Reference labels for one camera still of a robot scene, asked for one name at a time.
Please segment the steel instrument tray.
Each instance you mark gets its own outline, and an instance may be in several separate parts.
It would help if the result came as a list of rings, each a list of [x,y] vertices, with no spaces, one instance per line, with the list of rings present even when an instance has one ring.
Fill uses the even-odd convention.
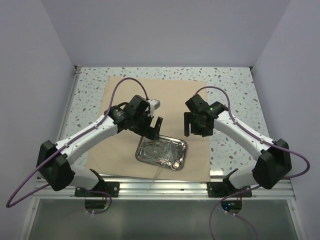
[[[188,144],[181,139],[172,138],[164,135],[161,135],[159,137],[159,140],[150,140],[146,137],[141,137],[135,152],[135,158],[141,163],[150,164],[153,166],[172,170],[171,168],[166,166],[164,163],[165,155],[170,143],[185,144],[187,145],[187,149],[188,149]],[[180,171],[184,167],[186,155],[187,155],[187,150],[186,150],[183,165],[175,171]]]

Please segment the beige cloth wrap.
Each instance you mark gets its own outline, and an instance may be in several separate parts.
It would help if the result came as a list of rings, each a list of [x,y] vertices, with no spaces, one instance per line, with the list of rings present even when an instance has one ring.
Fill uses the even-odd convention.
[[[105,139],[88,151],[85,168],[99,174],[137,177],[159,180],[208,182],[210,180],[210,139],[191,134],[184,135],[184,113],[188,112],[185,102],[196,90],[205,86],[203,82],[188,80],[139,79],[140,83],[126,80],[117,88],[113,105],[128,102],[135,95],[148,95],[160,101],[154,116],[162,117],[160,134],[184,140],[187,152],[184,167],[170,170],[142,163],[135,157],[140,136],[123,130]]]

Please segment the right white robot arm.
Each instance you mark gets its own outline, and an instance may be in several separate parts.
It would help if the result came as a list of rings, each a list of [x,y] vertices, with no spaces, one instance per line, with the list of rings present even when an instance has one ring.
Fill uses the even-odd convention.
[[[259,185],[272,189],[292,169],[289,145],[259,134],[234,117],[228,107],[216,101],[208,104],[198,94],[185,102],[184,135],[212,136],[217,130],[243,147],[256,161],[254,167],[235,169],[223,181],[223,192],[235,196],[242,188]]]

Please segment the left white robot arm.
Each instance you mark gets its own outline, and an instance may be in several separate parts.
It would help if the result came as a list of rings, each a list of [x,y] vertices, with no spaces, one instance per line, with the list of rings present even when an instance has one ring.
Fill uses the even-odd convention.
[[[73,186],[86,189],[95,197],[101,195],[105,190],[102,176],[93,169],[75,168],[75,161],[95,145],[123,130],[158,140],[163,119],[158,117],[154,127],[151,127],[151,123],[160,105],[159,100],[146,100],[135,95],[128,103],[112,106],[73,136],[56,143],[50,140],[43,142],[37,159],[38,172],[56,192]]]

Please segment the steel scissors in tray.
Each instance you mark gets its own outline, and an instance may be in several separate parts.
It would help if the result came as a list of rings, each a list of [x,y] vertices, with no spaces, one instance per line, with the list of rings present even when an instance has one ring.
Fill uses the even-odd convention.
[[[187,145],[170,143],[165,154],[164,164],[172,170],[177,170],[184,164]]]

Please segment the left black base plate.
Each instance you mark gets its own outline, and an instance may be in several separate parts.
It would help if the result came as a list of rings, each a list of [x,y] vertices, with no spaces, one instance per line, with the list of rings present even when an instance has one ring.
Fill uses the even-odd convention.
[[[112,198],[119,196],[120,183],[117,181],[99,182],[93,189],[84,189],[77,187],[74,193],[75,197],[99,198],[105,197],[106,193]]]

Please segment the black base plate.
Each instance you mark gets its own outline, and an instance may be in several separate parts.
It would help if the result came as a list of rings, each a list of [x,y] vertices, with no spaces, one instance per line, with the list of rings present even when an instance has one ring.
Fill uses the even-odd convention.
[[[243,188],[236,189],[232,185],[229,186],[226,183],[221,181],[221,182],[207,182],[206,188],[207,188],[207,194],[209,198],[224,198],[234,193],[248,190],[250,187],[245,186]]]
[[[75,197],[99,198],[105,197],[106,193],[112,198],[119,196],[120,183],[117,181],[99,182],[93,189],[84,189],[77,187],[74,193]]]

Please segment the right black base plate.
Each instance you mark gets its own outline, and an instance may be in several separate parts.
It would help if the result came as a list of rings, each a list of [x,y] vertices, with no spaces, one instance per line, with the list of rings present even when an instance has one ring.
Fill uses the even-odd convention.
[[[226,183],[221,181],[221,182],[207,182],[206,188],[207,188],[207,194],[209,198],[224,198],[234,193],[248,190],[250,187],[245,186],[243,188],[236,189],[232,185],[229,186]]]

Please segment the aluminium left side rail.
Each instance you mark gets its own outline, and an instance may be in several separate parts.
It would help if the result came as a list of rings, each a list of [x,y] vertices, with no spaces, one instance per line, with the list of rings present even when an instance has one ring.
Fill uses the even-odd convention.
[[[71,109],[71,106],[72,106],[74,93],[76,91],[76,87],[77,87],[77,84],[78,84],[78,81],[79,81],[79,77],[80,77],[80,74],[81,74],[81,70],[82,70],[82,66],[80,66],[80,65],[75,65],[74,66],[73,78],[71,80],[70,88],[66,92],[67,93],[66,100],[64,101],[62,117],[60,119],[61,122],[59,124],[58,132],[56,134],[55,140],[53,141],[53,144],[58,142],[63,137],[65,128],[67,126],[67,120],[69,118],[69,113],[70,113],[70,109]]]

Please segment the aluminium rail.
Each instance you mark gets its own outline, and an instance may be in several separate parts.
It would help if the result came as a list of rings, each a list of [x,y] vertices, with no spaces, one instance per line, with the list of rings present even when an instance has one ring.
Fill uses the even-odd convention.
[[[205,182],[179,180],[151,180],[120,178],[105,175],[107,182],[118,182],[118,200],[214,200],[209,197]],[[289,180],[281,180],[272,189],[258,188],[251,191],[248,200],[294,200],[295,193]]]
[[[67,120],[69,118],[69,113],[70,113],[70,109],[71,109],[71,106],[72,106],[74,93],[76,91],[76,87],[77,87],[77,84],[78,84],[78,81],[79,81],[79,77],[80,77],[80,74],[81,74],[81,70],[82,70],[82,66],[80,66],[80,65],[75,65],[74,66],[73,78],[71,80],[70,88],[66,92],[67,93],[66,100],[64,101],[62,117],[60,119],[61,122],[59,124],[58,132],[56,134],[55,140],[53,141],[53,144],[58,142],[63,137],[65,128],[67,126]]]

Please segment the aluminium front rail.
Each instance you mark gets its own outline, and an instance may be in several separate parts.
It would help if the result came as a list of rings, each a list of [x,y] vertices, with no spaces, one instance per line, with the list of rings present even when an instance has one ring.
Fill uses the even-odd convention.
[[[205,182],[179,180],[151,180],[120,178],[105,175],[107,182],[118,182],[118,200],[214,200],[209,197]],[[289,180],[281,180],[272,189],[258,188],[251,191],[248,200],[294,200],[295,193]]]

